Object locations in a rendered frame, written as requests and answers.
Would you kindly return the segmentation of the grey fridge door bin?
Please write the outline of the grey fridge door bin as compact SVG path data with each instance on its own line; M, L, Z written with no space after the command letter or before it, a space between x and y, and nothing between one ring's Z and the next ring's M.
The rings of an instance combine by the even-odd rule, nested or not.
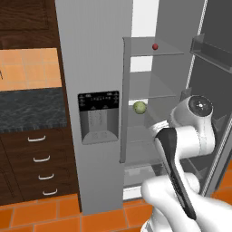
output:
M192 39L190 52L203 61L232 74L232 53L206 43L204 37L204 34L200 34Z

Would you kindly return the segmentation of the round green vegetable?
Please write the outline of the round green vegetable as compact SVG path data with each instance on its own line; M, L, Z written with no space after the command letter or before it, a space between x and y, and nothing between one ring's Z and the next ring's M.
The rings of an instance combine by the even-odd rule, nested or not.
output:
M143 101L136 101L133 104L133 110L137 113L137 114L143 114L147 109L147 105L143 102Z

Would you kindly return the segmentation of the grey fridge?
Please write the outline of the grey fridge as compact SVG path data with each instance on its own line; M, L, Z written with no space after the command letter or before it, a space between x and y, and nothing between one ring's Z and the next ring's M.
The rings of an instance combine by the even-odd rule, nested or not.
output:
M131 56L130 74L152 72L174 91L175 96L130 100L128 106L128 128L126 161L124 169L162 164L155 148L150 127L169 118L171 111L183 100L193 96L187 86L192 53L192 39L198 34L205 0L132 0L132 37L158 37L180 49L183 54ZM121 92L92 92L78 95L81 113L121 109ZM143 114L133 110L137 101L144 102L147 109ZM201 176L192 158L182 160L185 171ZM137 198L140 185L123 187L123 202Z

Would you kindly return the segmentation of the dark wood wall cupboard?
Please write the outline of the dark wood wall cupboard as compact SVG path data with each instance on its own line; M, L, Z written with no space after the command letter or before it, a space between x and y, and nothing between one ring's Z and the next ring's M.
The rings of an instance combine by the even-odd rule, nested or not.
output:
M0 49L57 48L54 0L0 0Z

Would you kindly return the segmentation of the grey fridge door with dispenser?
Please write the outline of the grey fridge door with dispenser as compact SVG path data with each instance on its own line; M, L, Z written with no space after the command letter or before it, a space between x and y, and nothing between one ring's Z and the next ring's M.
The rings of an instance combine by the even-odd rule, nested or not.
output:
M121 109L81 113L80 93L122 91L132 0L55 0L82 213L122 207Z

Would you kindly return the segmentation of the dark wood drawer front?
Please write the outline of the dark wood drawer front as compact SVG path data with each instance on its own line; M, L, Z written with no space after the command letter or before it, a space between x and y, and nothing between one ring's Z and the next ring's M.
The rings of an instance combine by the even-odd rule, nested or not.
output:
M52 196L44 196L43 191L55 191L58 192ZM42 198L53 198L63 195L69 195L77 192L76 186L73 186L70 182L53 182L53 181L42 181L37 184L24 184L20 186L23 198L26 201L36 200Z
M29 142L27 138L37 139L46 136L46 139L39 142ZM36 147L47 148L60 146L71 141L71 133L68 129L43 129L27 130L20 132L3 133L0 135L6 151L31 149Z
M46 162L35 163L33 158L44 159L51 156L50 160ZM72 162L73 153L66 148L48 148L48 149L34 149L34 150L17 150L10 151L7 156L13 166L13 169L34 169L45 168L48 166L61 165Z
M73 166L48 166L45 168L20 169L15 172L19 186L24 184L37 184L42 181L68 182L73 175ZM52 179L39 180L38 175L47 177L54 174Z

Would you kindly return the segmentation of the glass fridge shelf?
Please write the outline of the glass fridge shelf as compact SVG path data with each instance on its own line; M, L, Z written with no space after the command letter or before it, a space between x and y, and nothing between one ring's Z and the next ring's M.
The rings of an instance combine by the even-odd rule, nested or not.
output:
M130 74L130 100L175 96L158 76L152 72L132 72Z
M157 44L158 50L153 50L152 45ZM156 56L174 55L183 52L172 44L166 43L158 37L132 37L131 55L132 56Z

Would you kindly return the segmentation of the clear fridge crisper drawer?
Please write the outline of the clear fridge crisper drawer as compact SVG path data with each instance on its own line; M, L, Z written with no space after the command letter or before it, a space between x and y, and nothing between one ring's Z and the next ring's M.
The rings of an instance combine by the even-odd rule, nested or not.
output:
M124 170L124 188L139 186L144 180L166 175L162 164L127 168Z

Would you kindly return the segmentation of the dark wood base cupboard door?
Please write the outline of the dark wood base cupboard door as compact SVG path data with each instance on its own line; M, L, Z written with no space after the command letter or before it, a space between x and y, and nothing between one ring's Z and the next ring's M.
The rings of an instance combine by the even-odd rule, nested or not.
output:
M23 202L21 190L0 138L0 206Z

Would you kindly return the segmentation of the grey fridge door with bins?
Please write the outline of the grey fridge door with bins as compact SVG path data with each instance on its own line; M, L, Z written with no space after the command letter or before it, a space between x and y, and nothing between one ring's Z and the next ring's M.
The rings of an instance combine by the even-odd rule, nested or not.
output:
M205 0L195 36L200 34L206 43L232 53L232 0ZM192 159L202 178L200 193L208 197L218 189L232 156L232 74L192 54L187 86L214 107L217 146L212 154Z

